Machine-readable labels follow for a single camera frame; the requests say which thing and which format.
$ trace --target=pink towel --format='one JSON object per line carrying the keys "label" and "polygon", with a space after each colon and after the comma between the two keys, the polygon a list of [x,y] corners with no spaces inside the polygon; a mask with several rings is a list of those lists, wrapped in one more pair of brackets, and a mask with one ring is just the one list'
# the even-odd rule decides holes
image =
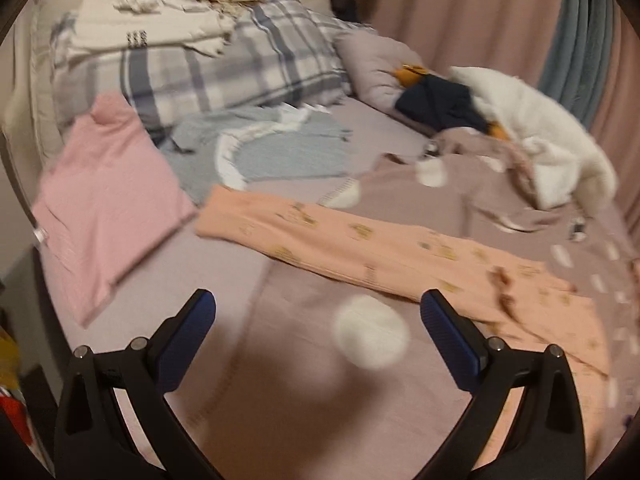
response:
{"label": "pink towel", "polygon": [[79,116],[40,180],[33,214],[56,259],[56,286],[87,325],[114,285],[195,213],[137,114],[116,92]]}

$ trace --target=mattress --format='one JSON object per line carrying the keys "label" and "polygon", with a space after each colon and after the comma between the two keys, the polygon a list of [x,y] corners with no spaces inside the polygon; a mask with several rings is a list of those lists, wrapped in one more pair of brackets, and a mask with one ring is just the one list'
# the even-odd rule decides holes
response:
{"label": "mattress", "polygon": [[[360,101],[346,99],[331,110],[338,121],[353,129],[351,174],[371,170],[382,153],[414,158],[423,149],[425,141],[421,134]],[[257,182],[251,184],[250,190],[270,192],[301,202],[316,202],[343,181],[343,178],[327,178]],[[614,208],[606,210],[600,222],[619,240],[621,248],[633,251],[620,215]],[[94,352],[124,348],[136,336],[151,336],[165,318],[176,314],[196,288],[213,292],[217,304],[216,322],[178,390],[167,395],[168,403],[183,423],[197,418],[223,377],[247,326],[250,306],[260,293],[270,268],[270,260],[263,254],[223,240],[198,238],[193,233],[193,225],[187,224],[143,260],[120,283],[111,303],[97,319],[87,328],[82,328],[72,319],[56,286],[56,267],[52,257],[45,246],[41,247],[41,252],[49,293],[71,348],[80,344],[89,345]],[[626,326],[628,319],[617,319],[616,313],[612,312],[604,323],[609,327]],[[627,399],[628,402],[637,407],[640,388],[634,380],[633,363],[630,362],[633,352],[613,351],[612,359],[617,378],[616,383],[610,386],[609,407],[612,407],[612,402],[618,402],[619,396],[629,395],[633,398]],[[138,449],[156,462],[126,394],[116,394]],[[196,433],[199,431],[196,424],[187,425],[196,428],[193,430]],[[620,420],[612,420],[605,427],[603,445],[596,462],[610,452],[622,431]],[[196,442],[203,439],[198,434],[192,434],[192,437]]]}

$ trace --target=curtain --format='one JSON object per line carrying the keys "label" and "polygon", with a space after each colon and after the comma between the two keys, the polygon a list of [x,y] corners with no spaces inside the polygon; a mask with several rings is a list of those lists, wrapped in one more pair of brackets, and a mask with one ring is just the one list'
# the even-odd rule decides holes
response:
{"label": "curtain", "polygon": [[562,0],[362,0],[380,34],[408,44],[442,74],[486,66],[536,86]]}
{"label": "curtain", "polygon": [[613,0],[562,0],[538,89],[589,128],[604,90],[613,37]]}
{"label": "curtain", "polygon": [[616,203],[631,239],[640,248],[640,39],[614,4],[614,34],[609,71],[591,134],[616,168]]}

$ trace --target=white fur throw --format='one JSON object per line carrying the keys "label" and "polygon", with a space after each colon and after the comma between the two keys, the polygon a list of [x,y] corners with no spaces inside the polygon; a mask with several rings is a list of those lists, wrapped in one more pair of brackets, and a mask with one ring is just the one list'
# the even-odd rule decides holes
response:
{"label": "white fur throw", "polygon": [[[569,200],[587,216],[613,199],[618,179],[609,159],[577,119],[516,77],[478,67],[451,67],[450,79],[471,89],[474,106],[500,123],[529,154],[536,170],[540,208]],[[568,189],[575,183],[575,189]]]}

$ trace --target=plaid pillowcase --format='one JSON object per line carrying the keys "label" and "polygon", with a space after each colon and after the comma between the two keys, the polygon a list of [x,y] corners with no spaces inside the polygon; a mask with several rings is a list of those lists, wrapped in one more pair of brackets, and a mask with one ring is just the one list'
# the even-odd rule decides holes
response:
{"label": "plaid pillowcase", "polygon": [[331,48],[332,53],[332,63],[334,65],[335,71],[340,75],[340,79],[342,79],[342,89],[344,93],[347,95],[353,94],[353,89],[351,88],[351,81],[349,79],[349,74],[344,69],[342,65],[342,60],[338,53],[334,48],[335,38],[339,34],[343,34],[350,30],[366,30],[371,34],[378,34],[375,28],[369,27],[369,25],[364,25],[363,23],[351,23],[344,22],[343,20],[339,20],[338,18],[334,18],[333,16],[325,16],[324,14],[320,14],[319,12],[315,12],[314,10],[310,10],[309,15],[311,15],[311,19],[318,26],[318,30],[325,38],[329,47]]}
{"label": "plaid pillowcase", "polygon": [[53,97],[61,131],[110,90],[122,92],[157,142],[189,114],[283,102],[331,105],[344,97],[335,51],[298,0],[252,7],[238,19],[218,58],[166,46],[69,64],[75,20],[68,14],[52,31]]}

